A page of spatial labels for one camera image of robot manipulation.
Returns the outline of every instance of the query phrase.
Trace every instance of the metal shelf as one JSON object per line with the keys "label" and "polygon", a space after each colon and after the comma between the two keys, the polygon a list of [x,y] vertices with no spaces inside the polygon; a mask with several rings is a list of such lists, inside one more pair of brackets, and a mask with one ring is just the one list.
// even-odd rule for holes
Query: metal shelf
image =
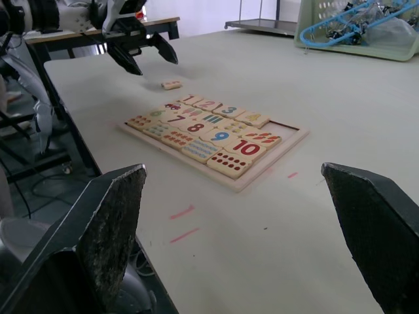
{"label": "metal shelf", "polygon": [[265,31],[267,33],[282,34],[285,36],[294,37],[295,31],[297,29],[297,23],[255,18],[252,20],[226,22],[224,28],[227,29],[228,27],[251,29],[253,31]]}

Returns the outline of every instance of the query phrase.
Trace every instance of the wooden puzzle board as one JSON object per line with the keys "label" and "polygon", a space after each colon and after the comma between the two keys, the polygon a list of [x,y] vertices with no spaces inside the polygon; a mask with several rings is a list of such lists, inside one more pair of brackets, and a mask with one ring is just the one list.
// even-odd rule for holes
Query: wooden puzzle board
{"label": "wooden puzzle board", "polygon": [[199,170],[206,176],[210,177],[211,179],[231,188],[235,192],[240,192],[243,190],[247,185],[249,185],[252,181],[254,181],[259,175],[261,175],[266,169],[268,169],[274,162],[280,159],[288,150],[294,147],[299,141],[301,141],[308,133],[308,130],[298,128],[296,126],[290,126],[287,124],[281,124],[279,122],[270,121],[268,124],[261,128],[262,131],[268,131],[271,133],[275,133],[282,137],[282,141],[280,144],[276,145],[274,148],[269,150],[262,158],[254,162],[249,170],[247,170],[240,178],[234,180],[226,175],[206,166],[205,164],[201,164],[192,158],[182,154],[180,151],[175,150],[169,146],[166,146],[164,143],[137,131],[136,129],[127,126],[125,123],[118,124],[118,127],[129,133],[142,141],[151,144],[152,146],[156,147],[157,149],[169,154],[189,164],[193,168]]}

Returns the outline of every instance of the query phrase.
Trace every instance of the plastic basket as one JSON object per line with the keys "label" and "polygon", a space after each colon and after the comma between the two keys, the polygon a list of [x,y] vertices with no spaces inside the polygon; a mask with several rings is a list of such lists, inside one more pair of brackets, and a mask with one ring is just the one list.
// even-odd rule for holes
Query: plastic basket
{"label": "plastic basket", "polygon": [[[347,3],[345,0],[339,0],[341,5]],[[300,48],[306,48],[306,45],[300,40],[300,33],[304,29],[326,20],[329,16],[326,15],[326,9],[332,5],[333,0],[302,0],[300,6],[299,21],[297,25],[297,32],[294,38],[295,46]],[[401,17],[410,16],[411,10],[402,14]],[[314,33],[314,38],[316,41],[325,41],[324,31],[319,31]],[[416,40],[410,47],[400,47],[393,45],[347,45],[347,44],[338,44],[335,46],[330,46],[327,48],[313,48],[320,50],[330,50],[337,52],[345,52],[347,54],[359,54],[362,56],[370,56],[376,58],[383,58],[396,61],[407,61],[411,59],[415,53],[419,52],[419,35],[416,36]]]}

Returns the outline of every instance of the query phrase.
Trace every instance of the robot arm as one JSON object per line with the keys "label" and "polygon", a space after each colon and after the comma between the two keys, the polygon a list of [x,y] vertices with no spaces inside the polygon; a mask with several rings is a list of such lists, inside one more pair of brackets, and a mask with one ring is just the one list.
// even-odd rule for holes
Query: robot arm
{"label": "robot arm", "polygon": [[177,64],[172,46],[157,33],[148,39],[145,26],[136,18],[146,0],[92,0],[70,5],[64,1],[0,0],[0,36],[31,30],[83,33],[94,26],[102,30],[109,55],[129,73],[142,74],[133,59],[141,54],[142,46],[155,46],[165,60]]}

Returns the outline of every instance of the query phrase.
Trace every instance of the wooden table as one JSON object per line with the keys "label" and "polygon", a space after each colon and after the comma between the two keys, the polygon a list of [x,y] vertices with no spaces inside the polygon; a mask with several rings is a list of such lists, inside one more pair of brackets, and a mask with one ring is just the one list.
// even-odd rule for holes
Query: wooden table
{"label": "wooden table", "polygon": [[[241,31],[173,47],[179,65],[144,49],[136,58],[143,77],[106,55],[51,61],[46,70],[101,172],[145,164],[137,236],[180,314],[382,313],[320,169],[323,162],[368,169],[419,202],[419,59],[306,55],[292,39]],[[183,87],[164,91],[167,79]],[[310,134],[236,194],[115,126],[188,93]]]}

